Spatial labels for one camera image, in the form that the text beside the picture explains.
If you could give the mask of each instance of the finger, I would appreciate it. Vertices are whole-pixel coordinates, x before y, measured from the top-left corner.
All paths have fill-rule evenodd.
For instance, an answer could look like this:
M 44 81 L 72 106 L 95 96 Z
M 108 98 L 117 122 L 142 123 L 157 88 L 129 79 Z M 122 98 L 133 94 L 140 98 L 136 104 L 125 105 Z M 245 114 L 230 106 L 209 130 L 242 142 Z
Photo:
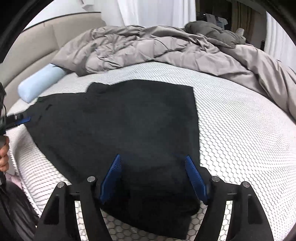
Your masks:
M 0 167 L 0 171 L 6 172 L 9 169 L 9 163 L 6 163 L 5 166 Z
M 0 149 L 0 157 L 5 156 L 9 150 L 9 145 L 5 144 L 1 149 Z
M 8 163 L 8 155 L 5 155 L 0 159 L 0 167 L 5 166 Z

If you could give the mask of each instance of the gray pillow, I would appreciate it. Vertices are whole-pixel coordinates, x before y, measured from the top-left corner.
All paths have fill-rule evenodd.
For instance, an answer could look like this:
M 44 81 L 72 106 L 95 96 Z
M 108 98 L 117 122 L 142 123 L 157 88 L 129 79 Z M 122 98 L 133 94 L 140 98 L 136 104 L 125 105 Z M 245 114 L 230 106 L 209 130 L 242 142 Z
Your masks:
M 205 21 L 189 22 L 185 25 L 185 32 L 202 34 L 214 45 L 235 48 L 236 44 L 245 44 L 246 38 L 229 30 L 222 29 L 213 23 Z

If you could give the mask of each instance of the light blue pillow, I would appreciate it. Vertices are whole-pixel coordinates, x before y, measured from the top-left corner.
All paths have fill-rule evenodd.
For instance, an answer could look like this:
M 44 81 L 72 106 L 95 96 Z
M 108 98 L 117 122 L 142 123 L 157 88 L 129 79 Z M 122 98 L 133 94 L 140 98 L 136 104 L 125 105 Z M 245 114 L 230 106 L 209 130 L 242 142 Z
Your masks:
M 17 88 L 18 94 L 23 101 L 30 103 L 66 74 L 64 69 L 54 64 L 48 64 L 22 81 Z

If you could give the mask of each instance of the blue gripper pad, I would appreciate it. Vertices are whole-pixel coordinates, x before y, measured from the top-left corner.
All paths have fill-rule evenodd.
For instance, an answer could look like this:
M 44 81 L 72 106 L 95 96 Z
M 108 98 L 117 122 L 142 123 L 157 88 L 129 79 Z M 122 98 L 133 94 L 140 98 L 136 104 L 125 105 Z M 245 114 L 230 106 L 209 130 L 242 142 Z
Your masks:
M 117 155 L 101 185 L 100 200 L 103 204 L 114 194 L 116 182 L 121 178 L 121 171 L 121 157 Z
M 198 173 L 190 156 L 186 156 L 185 158 L 185 169 L 196 196 L 203 203 L 207 203 L 207 189 L 206 189 L 205 183 L 202 177 L 200 176 L 200 174 Z

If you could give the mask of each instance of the mattress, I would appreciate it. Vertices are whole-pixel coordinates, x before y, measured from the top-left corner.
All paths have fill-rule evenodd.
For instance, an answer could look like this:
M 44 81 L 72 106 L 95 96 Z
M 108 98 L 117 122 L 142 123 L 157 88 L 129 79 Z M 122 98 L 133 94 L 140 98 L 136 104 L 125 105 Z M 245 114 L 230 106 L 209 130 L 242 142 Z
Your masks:
M 149 62 L 101 74 L 66 75 L 41 96 L 85 92 L 92 82 L 114 84 L 130 79 L 162 81 L 192 86 L 200 129 L 200 165 L 223 181 L 254 188 L 269 220 L 275 241 L 282 241 L 296 222 L 296 125 L 274 103 L 229 80 L 164 63 Z M 19 100 L 9 111 L 30 104 Z M 70 182 L 36 147 L 24 125 L 9 130 L 10 154 L 23 189 L 41 215 L 60 181 Z M 80 203 L 77 223 L 82 240 L 88 240 Z M 193 241 L 206 206 L 192 216 L 187 240 Z M 232 202 L 228 201 L 219 240 L 225 240 Z M 103 212 L 113 240 L 173 240 L 130 227 Z

